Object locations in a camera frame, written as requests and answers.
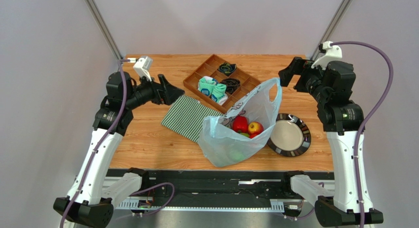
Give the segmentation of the red apple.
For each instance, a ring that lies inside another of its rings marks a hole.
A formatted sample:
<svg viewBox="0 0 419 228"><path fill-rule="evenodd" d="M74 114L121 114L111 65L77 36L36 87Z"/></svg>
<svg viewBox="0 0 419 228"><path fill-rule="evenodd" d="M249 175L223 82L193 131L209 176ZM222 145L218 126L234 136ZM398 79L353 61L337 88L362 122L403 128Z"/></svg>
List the red apple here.
<svg viewBox="0 0 419 228"><path fill-rule="evenodd" d="M249 123L247 131L249 135L258 135L264 131L264 127L261 123L254 121Z"/></svg>

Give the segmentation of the red bell pepper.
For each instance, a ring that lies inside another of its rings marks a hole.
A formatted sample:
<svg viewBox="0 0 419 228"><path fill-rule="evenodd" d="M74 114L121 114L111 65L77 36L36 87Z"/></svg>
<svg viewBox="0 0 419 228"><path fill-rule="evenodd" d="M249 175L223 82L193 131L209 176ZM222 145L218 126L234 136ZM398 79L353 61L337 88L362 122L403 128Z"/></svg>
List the red bell pepper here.
<svg viewBox="0 0 419 228"><path fill-rule="evenodd" d="M248 131L248 121L247 118L244 116L237 116L232 124L232 130L237 133L247 133Z"/></svg>

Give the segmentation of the light blue printed plastic bag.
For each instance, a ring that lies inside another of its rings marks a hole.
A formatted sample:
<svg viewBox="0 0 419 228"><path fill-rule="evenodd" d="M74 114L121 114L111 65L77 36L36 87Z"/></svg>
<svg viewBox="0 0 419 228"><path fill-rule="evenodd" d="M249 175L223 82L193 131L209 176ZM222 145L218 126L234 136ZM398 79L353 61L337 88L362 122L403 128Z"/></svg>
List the light blue printed plastic bag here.
<svg viewBox="0 0 419 228"><path fill-rule="evenodd" d="M256 154L270 138L281 100L281 81L272 78L238 100L225 115L205 117L197 141L204 156L221 168Z"/></svg>

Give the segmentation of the green watermelon toy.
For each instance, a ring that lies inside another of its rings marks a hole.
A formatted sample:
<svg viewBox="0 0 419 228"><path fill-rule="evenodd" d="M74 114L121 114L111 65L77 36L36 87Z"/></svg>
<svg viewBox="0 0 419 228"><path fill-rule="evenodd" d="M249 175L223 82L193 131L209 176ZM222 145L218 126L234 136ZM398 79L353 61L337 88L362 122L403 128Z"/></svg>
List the green watermelon toy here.
<svg viewBox="0 0 419 228"><path fill-rule="evenodd" d="M246 155L240 150L229 150L228 156L235 163L241 162L246 159Z"/></svg>

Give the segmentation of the orange red wrinkled fruit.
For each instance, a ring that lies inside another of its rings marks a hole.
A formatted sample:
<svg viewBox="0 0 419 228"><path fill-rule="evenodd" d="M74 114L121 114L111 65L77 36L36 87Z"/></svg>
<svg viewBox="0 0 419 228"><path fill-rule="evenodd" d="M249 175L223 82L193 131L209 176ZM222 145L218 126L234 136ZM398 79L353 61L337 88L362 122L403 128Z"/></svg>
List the orange red wrinkled fruit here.
<svg viewBox="0 0 419 228"><path fill-rule="evenodd" d="M254 137L256 137L256 136L258 136L259 134L251 134L250 136L249 136L249 138L250 139L252 139L252 138L254 138Z"/></svg>

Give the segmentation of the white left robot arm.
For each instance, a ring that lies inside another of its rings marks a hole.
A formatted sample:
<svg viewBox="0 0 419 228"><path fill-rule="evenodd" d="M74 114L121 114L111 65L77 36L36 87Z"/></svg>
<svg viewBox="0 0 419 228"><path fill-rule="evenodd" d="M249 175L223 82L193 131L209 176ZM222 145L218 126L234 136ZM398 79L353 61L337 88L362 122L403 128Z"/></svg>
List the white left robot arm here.
<svg viewBox="0 0 419 228"><path fill-rule="evenodd" d="M90 228L105 228L122 201L145 189L142 183L149 181L149 173L137 168L130 168L121 179L103 189L110 162L135 108L147 102L169 106L185 94L162 74L157 82L141 77L136 83L127 72L111 74L106 90L107 95L95 115L90 147L80 172L67 195L54 202L53 209L62 216L60 227L64 221L70 221Z"/></svg>

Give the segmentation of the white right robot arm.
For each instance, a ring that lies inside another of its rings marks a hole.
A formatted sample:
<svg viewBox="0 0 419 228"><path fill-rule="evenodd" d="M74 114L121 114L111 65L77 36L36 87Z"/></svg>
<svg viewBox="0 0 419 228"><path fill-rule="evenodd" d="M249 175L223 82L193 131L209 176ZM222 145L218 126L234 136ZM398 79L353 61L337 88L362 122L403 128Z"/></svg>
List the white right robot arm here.
<svg viewBox="0 0 419 228"><path fill-rule="evenodd" d="M369 197L363 164L364 120L361 107L350 97L356 80L354 68L342 61L325 67L294 57L279 71L281 86L298 75L294 89L310 94L317 102L318 118L332 152L334 190L330 191L301 171L286 174L289 191L305 198L323 227L381 224L383 213Z"/></svg>

